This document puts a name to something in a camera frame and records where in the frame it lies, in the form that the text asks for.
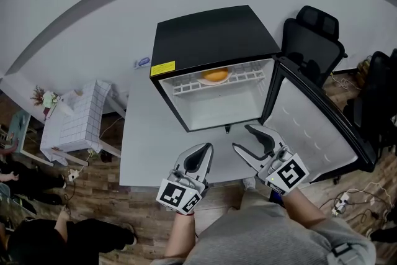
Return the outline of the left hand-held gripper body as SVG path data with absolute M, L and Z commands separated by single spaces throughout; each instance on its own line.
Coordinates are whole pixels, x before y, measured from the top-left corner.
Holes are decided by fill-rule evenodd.
M 192 215 L 195 206 L 203 199 L 208 184 L 171 170 L 167 179 L 163 179 L 156 201 L 182 215 Z

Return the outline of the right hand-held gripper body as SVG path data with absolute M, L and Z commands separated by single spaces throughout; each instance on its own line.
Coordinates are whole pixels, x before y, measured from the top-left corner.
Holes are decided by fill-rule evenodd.
M 299 155 L 293 154 L 285 145 L 259 170 L 257 177 L 264 185 L 285 196 L 308 175 Z

